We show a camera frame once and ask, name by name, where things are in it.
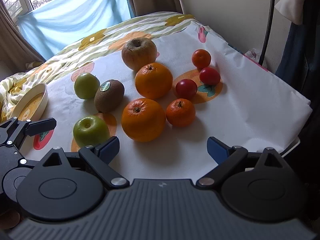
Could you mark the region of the large green apple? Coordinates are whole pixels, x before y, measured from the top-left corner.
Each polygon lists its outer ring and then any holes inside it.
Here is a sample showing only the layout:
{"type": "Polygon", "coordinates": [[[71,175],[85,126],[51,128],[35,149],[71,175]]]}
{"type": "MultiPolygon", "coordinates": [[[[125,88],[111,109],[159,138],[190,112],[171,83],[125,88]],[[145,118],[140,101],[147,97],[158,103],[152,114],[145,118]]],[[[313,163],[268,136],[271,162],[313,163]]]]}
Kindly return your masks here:
{"type": "Polygon", "coordinates": [[[110,133],[104,120],[97,116],[89,115],[75,123],[73,137],[79,147],[95,146],[108,140],[110,133]]]}

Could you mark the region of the large orange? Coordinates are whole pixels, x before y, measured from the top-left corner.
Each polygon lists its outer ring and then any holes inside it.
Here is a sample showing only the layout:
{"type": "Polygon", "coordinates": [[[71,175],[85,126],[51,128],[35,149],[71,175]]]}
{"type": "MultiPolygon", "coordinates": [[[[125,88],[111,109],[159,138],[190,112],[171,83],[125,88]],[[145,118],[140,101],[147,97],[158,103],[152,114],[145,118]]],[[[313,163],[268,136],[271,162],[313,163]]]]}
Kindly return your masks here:
{"type": "Polygon", "coordinates": [[[163,64],[154,62],[140,68],[135,76],[137,92],[148,99],[159,99],[172,88],[173,75],[163,64]]]}
{"type": "Polygon", "coordinates": [[[159,103],[147,98],[129,102],[121,116],[124,133],[134,141],[149,142],[164,131],[166,116],[159,103]]]}

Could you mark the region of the brown kiwi with sticker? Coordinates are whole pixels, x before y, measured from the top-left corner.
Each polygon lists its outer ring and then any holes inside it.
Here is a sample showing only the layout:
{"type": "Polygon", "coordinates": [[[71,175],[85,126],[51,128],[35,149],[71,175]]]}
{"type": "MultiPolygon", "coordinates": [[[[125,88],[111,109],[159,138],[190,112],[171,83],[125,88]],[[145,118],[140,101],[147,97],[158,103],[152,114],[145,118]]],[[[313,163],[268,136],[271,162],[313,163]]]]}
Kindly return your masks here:
{"type": "Polygon", "coordinates": [[[97,111],[107,113],[115,110],[125,93],[124,85],[118,80],[107,80],[97,90],[94,105],[97,111]]]}

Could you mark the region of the small mandarin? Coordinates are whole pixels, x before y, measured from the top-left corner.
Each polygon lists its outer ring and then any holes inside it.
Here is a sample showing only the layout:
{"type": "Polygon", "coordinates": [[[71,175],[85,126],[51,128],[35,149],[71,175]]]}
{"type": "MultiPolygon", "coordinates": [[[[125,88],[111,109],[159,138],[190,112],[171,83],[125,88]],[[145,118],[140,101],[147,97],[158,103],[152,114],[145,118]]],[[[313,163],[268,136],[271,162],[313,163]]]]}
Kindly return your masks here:
{"type": "Polygon", "coordinates": [[[191,57],[193,65],[199,70],[208,67],[211,63],[211,59],[210,53],[204,49],[194,51],[191,57]]]}
{"type": "Polygon", "coordinates": [[[169,104],[166,111],[167,121],[174,127],[189,126],[196,116],[194,104],[187,99],[176,99],[169,104]]]}

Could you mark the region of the small green apple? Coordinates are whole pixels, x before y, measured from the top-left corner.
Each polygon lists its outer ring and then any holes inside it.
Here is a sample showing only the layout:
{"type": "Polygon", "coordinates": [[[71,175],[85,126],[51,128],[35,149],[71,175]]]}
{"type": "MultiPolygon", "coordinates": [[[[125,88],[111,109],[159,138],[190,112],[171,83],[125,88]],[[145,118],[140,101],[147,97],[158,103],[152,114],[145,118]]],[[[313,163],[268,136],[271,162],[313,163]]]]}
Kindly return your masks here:
{"type": "Polygon", "coordinates": [[[83,100],[94,98],[99,87],[99,79],[91,73],[80,74],[74,83],[74,91],[77,97],[83,100]]]}

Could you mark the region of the red cherry tomato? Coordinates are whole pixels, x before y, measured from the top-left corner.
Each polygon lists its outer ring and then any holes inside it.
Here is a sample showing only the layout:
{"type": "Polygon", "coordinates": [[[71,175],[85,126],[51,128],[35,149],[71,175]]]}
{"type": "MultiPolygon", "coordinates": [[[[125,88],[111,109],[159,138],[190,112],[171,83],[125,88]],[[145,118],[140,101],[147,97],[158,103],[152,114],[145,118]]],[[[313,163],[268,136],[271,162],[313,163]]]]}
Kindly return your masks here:
{"type": "Polygon", "coordinates": [[[199,78],[202,83],[210,86],[217,85],[221,80],[219,72],[210,67],[203,68],[200,71],[199,78]]]}
{"type": "Polygon", "coordinates": [[[183,79],[175,86],[178,98],[191,100],[197,93],[197,84],[191,79],[183,79]]]}

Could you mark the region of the wrinkled yellow-red apple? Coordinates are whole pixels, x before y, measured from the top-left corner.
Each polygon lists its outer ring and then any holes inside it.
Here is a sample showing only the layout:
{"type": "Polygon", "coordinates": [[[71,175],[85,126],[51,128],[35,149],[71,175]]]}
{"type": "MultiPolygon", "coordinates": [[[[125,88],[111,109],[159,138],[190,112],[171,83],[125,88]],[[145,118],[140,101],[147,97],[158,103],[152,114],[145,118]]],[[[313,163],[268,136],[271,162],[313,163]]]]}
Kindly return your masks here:
{"type": "Polygon", "coordinates": [[[137,72],[143,66],[156,61],[157,47],[149,38],[133,38],[123,46],[121,58],[127,67],[137,72]]]}

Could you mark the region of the cream oval duck bowl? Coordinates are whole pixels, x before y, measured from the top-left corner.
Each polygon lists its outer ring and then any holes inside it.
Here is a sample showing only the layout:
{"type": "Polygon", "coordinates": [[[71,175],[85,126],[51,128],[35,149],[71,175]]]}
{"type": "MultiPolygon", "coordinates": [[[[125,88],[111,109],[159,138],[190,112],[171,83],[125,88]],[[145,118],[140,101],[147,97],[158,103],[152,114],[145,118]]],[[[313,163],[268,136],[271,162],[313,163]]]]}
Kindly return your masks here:
{"type": "Polygon", "coordinates": [[[18,102],[10,118],[20,121],[38,121],[48,103],[48,89],[45,83],[39,83],[30,89],[18,102]]]}

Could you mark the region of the floral striped duvet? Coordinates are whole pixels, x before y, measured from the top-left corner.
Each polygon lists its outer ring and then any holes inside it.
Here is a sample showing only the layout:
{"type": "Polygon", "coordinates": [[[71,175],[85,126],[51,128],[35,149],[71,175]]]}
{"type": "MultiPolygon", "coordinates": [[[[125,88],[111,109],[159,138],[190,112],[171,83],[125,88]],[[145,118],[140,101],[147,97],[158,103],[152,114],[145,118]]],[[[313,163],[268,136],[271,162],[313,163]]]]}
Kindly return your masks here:
{"type": "Polygon", "coordinates": [[[156,39],[182,31],[195,17],[177,12],[156,12],[101,29],[76,41],[38,67],[1,80],[1,121],[10,118],[19,100],[39,83],[57,80],[102,56],[122,49],[136,37],[156,39]]]}

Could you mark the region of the white plastic bag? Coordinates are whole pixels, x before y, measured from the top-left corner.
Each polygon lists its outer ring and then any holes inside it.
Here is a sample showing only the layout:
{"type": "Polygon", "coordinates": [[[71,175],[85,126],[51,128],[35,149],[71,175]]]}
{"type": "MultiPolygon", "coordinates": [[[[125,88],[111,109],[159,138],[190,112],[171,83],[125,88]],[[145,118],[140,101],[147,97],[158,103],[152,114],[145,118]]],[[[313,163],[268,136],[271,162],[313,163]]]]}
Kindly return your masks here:
{"type": "Polygon", "coordinates": [[[260,67],[267,69],[268,66],[267,66],[266,61],[264,61],[263,64],[259,64],[260,55],[261,55],[260,51],[255,48],[249,49],[247,52],[244,53],[244,56],[246,58],[253,61],[254,63],[259,65],[260,67]]]}

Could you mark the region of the dark blue hanging clothes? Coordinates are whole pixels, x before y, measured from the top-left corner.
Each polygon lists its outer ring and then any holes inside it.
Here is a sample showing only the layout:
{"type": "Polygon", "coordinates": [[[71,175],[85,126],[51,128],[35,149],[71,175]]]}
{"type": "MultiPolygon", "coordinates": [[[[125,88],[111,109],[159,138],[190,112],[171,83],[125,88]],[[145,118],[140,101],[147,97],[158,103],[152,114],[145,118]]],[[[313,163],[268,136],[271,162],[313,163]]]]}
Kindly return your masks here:
{"type": "Polygon", "coordinates": [[[276,76],[313,101],[319,95],[319,0],[305,0],[303,23],[291,22],[276,76]]]}

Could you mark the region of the light blue sheer curtain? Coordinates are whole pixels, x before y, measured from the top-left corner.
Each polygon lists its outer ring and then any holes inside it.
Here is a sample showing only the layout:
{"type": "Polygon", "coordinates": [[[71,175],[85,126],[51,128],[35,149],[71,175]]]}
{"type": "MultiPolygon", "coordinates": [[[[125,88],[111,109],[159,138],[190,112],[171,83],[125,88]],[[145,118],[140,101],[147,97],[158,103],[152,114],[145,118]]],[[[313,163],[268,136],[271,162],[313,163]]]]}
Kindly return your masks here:
{"type": "Polygon", "coordinates": [[[22,36],[44,59],[131,18],[127,0],[52,0],[18,18],[22,36]]]}

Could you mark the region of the white hanging garment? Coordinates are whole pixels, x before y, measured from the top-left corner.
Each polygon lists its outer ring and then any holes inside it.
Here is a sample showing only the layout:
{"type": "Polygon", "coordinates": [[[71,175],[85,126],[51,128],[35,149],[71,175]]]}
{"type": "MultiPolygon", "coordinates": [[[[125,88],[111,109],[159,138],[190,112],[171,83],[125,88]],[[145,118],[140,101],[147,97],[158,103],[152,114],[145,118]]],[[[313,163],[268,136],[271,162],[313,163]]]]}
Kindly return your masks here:
{"type": "Polygon", "coordinates": [[[302,25],[304,1],[305,0],[279,0],[274,8],[295,25],[302,25]]]}

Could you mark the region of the black floor lamp pole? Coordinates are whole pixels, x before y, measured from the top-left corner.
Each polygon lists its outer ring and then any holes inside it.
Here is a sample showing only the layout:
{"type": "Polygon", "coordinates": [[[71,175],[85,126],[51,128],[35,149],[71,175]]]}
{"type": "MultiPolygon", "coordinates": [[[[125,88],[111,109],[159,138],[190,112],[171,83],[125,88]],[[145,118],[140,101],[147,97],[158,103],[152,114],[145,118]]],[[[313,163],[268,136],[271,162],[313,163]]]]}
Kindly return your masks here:
{"type": "Polygon", "coordinates": [[[265,54],[266,54],[266,51],[267,51],[268,42],[269,42],[269,39],[270,39],[270,33],[271,33],[271,28],[272,28],[273,16],[274,16],[274,5],[275,5],[275,0],[270,0],[268,19],[267,19],[267,26],[266,26],[266,33],[265,33],[263,47],[262,47],[260,58],[259,58],[259,65],[260,66],[263,66],[263,62],[264,62],[264,59],[265,59],[265,54]]]}

